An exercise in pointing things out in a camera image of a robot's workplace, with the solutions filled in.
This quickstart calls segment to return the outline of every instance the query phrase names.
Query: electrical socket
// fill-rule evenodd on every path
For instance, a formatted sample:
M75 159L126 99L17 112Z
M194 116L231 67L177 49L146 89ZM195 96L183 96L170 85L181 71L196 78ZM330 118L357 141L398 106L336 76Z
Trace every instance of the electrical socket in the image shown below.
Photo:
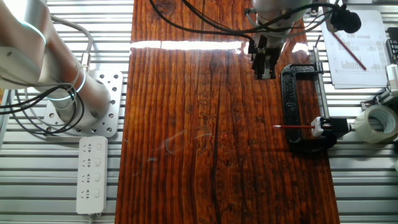
M80 139L76 211L101 213L106 208L108 140L101 136Z

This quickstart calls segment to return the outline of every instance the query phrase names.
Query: wood grain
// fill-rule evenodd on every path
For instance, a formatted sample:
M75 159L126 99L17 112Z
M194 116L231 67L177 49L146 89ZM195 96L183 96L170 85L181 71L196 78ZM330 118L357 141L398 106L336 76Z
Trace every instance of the wood grain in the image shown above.
M250 0L190 2L249 28ZM213 30L180 1L155 3L171 21ZM339 223L327 154L290 152L272 128L283 124L280 78L254 79L247 40L172 28L146 0L133 15L115 223ZM306 46L304 35L289 39L277 74L308 63ZM309 124L319 114L312 79L298 89Z

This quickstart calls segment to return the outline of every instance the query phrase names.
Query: white tape roll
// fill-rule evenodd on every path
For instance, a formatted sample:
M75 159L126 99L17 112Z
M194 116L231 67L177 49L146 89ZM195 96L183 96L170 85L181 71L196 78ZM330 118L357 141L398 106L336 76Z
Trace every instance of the white tape roll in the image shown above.
M383 126L383 132L371 127L369 117L377 119ZM390 108L382 105L373 105L363 111L355 119L355 133L369 143L379 143L397 134L398 116Z

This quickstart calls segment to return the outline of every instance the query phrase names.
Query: white cable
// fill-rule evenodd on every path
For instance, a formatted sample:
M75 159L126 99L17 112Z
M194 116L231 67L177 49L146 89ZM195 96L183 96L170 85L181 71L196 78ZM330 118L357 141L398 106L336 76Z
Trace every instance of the white cable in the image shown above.
M82 27L74 22L70 22L65 19L58 18L57 16L55 16L53 14L51 14L51 20L53 20L55 22L60 22L61 24L65 25L65 26L69 26L76 30L82 31L82 33L84 33L86 35L86 37L88 38L86 53L90 53L91 47L93 46L93 36L90 34L90 32L88 32L88 30L86 30L84 27Z
M88 224L93 224L93 217L88 215Z

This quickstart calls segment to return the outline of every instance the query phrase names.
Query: red pen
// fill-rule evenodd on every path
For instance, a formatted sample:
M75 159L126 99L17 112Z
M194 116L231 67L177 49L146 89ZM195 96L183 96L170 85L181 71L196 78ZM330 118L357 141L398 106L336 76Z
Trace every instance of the red pen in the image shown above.
M363 70L366 71L365 65L362 64L362 62L355 56L354 53L352 53L352 51L344 44L344 42L343 42L334 32L332 32L331 34L337 39L337 41L338 41L339 43L342 44L342 46L343 46L343 47L348 51L348 53L355 59L355 61L359 63L359 65L363 68Z

